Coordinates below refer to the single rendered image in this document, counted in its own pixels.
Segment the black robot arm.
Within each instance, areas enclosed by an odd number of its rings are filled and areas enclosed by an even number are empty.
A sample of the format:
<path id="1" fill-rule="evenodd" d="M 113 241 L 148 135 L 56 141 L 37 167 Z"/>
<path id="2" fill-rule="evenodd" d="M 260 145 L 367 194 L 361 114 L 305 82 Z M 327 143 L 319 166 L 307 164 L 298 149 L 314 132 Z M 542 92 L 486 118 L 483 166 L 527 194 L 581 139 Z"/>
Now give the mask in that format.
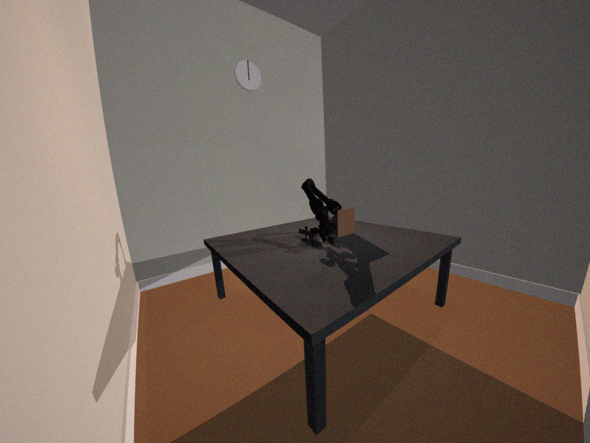
<path id="1" fill-rule="evenodd" d="M 333 199 L 329 199 L 326 197 L 314 184 L 314 181 L 311 178 L 308 178 L 301 187 L 309 199 L 310 208 L 315 215 L 318 221 L 322 221 L 325 218 L 328 218 L 328 210 L 331 214 L 335 214 L 338 210 L 342 209 L 342 206 Z M 317 197 L 316 197 L 317 196 Z M 320 199 L 318 199 L 318 197 Z M 324 203 L 326 206 L 324 206 Z M 336 228 L 336 222 L 322 223 L 322 229 L 325 229 L 327 232 L 334 231 Z"/>

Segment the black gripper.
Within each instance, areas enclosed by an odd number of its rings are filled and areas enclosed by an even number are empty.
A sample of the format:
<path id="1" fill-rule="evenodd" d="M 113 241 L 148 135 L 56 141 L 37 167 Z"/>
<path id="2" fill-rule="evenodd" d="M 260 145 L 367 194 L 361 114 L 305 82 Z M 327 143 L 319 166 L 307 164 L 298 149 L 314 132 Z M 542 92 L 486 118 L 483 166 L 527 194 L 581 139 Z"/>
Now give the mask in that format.
<path id="1" fill-rule="evenodd" d="M 330 220 L 328 218 L 325 218 L 324 220 L 320 221 L 320 225 L 318 226 L 319 228 L 310 228 L 310 233 L 312 234 L 319 234 L 322 241 L 326 242 L 327 238 L 324 238 L 324 236 L 328 237 L 328 234 L 330 232 L 327 232 L 325 229 L 322 229 L 322 223 L 328 223 Z"/>

